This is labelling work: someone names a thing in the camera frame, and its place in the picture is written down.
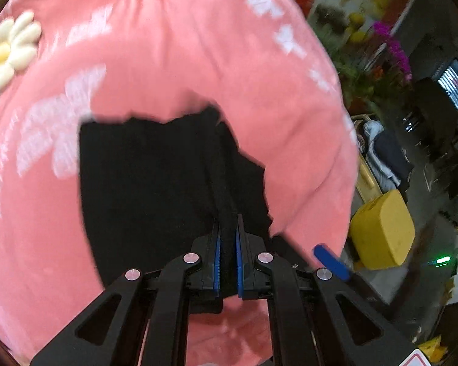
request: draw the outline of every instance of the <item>yellow stool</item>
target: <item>yellow stool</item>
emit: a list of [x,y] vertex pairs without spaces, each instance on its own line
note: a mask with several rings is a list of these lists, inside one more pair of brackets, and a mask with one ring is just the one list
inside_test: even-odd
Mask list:
[[350,236],[370,270],[401,265],[414,241],[414,223],[398,190],[365,203],[353,216]]

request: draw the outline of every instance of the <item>furniture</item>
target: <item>furniture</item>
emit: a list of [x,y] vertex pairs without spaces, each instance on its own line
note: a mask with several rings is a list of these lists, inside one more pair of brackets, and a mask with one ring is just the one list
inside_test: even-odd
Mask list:
[[414,223],[398,190],[359,208],[349,232],[361,262],[370,270],[402,265],[415,236]]
[[383,194],[362,154],[359,155],[356,189],[364,203],[373,201]]

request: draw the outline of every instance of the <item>flower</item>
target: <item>flower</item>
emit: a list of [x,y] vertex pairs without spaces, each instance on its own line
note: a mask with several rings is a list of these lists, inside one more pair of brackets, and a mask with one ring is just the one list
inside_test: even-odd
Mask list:
[[38,53],[36,43],[42,28],[33,19],[34,13],[25,11],[15,21],[7,18],[0,23],[0,91],[16,72],[27,68]]
[[400,42],[394,38],[389,38],[385,42],[391,55],[397,61],[397,66],[400,68],[400,70],[406,74],[410,73],[411,67],[409,64],[409,57],[403,51]]
[[379,80],[383,77],[383,68],[381,66],[377,66],[372,70],[373,78],[375,80]]
[[375,34],[389,38],[392,28],[383,22],[377,21],[373,24],[373,30],[375,31]]

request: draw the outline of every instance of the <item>green led light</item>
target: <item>green led light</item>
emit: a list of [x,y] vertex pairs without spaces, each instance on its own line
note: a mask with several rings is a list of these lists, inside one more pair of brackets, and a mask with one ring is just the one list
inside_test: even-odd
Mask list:
[[441,257],[440,259],[436,260],[436,264],[448,263],[448,261],[450,261],[450,260],[451,260],[450,256]]

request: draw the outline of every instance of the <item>tiled floor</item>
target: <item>tiled floor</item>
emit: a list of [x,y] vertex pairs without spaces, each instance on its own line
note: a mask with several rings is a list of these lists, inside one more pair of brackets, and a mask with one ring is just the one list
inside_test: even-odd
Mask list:
[[[416,147],[418,140],[414,133],[406,133],[400,125],[396,125],[395,129],[399,142],[406,149],[409,160],[415,166],[411,176],[410,188],[407,192],[407,207],[415,225],[416,238],[418,238],[417,234],[437,215],[439,210],[446,208],[450,201],[446,194],[432,196],[429,193],[423,176],[423,167],[427,161],[427,155],[419,147]],[[360,206],[360,201],[357,193],[353,203],[353,211]],[[445,249],[452,250],[454,237],[452,226],[445,221],[439,222],[434,230],[434,237],[425,252],[426,263],[427,257],[433,258],[435,254],[441,253]],[[350,244],[347,244],[341,258],[347,264],[351,264],[352,254]],[[410,258],[411,254],[409,254],[406,262],[397,268],[377,271],[362,269],[359,273],[387,303],[390,303],[407,275]],[[411,290],[410,298],[404,303],[397,315],[398,324],[404,333],[414,336],[418,326],[421,326],[421,337],[425,337],[431,332],[441,310],[439,301],[442,288],[449,276],[450,270],[421,269],[419,280]]]

